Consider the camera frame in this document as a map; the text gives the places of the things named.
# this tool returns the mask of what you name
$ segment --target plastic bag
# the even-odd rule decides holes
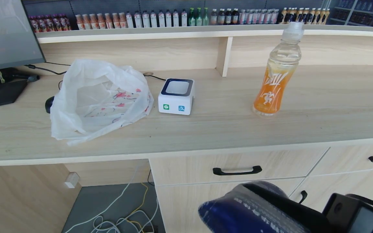
[[[75,60],[51,107],[51,136],[76,145],[149,115],[153,97],[142,73],[131,66]]]

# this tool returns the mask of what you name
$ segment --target bottle cap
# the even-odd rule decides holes
[[[299,41],[303,37],[304,30],[302,22],[290,22],[289,26],[283,30],[283,40]]]

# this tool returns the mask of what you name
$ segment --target computer mouse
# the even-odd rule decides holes
[[[47,113],[50,113],[50,108],[53,105],[53,101],[54,101],[54,96],[47,99],[46,101],[46,112]]]

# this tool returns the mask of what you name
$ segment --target counter top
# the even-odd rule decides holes
[[[0,106],[0,165],[112,161],[159,156],[373,143],[373,66],[299,66],[281,111],[255,115],[251,106],[265,68],[155,71],[161,78],[194,78],[190,116],[159,113],[163,81],[147,77],[151,114],[92,141],[69,147],[51,137],[44,103],[61,76],[30,83],[19,99]]]
[[[287,25],[223,25],[179,28],[121,28],[37,33],[40,44],[139,39],[200,37],[242,37],[281,35]],[[305,35],[342,35],[373,37],[372,27],[341,25],[304,25]]]

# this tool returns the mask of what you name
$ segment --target computer monitor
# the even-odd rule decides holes
[[[45,62],[21,0],[0,0],[0,69]],[[15,102],[27,85],[0,85],[0,105]]]

